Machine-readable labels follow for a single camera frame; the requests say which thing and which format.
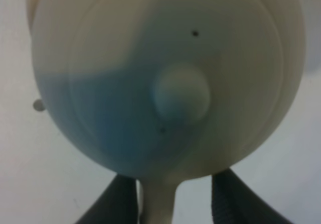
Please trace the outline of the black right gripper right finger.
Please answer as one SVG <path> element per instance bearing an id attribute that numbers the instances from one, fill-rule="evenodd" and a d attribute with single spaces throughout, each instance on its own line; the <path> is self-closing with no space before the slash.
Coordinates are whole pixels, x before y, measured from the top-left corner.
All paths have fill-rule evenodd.
<path id="1" fill-rule="evenodd" d="M 214 223 L 291 223 L 258 197 L 231 169 L 212 175 Z"/>

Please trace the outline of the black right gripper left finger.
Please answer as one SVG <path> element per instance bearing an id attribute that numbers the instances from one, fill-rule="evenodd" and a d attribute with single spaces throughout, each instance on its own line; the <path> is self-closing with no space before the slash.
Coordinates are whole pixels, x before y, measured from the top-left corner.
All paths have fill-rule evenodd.
<path id="1" fill-rule="evenodd" d="M 137 224 L 138 214 L 136 180 L 116 175 L 77 223 Z"/>

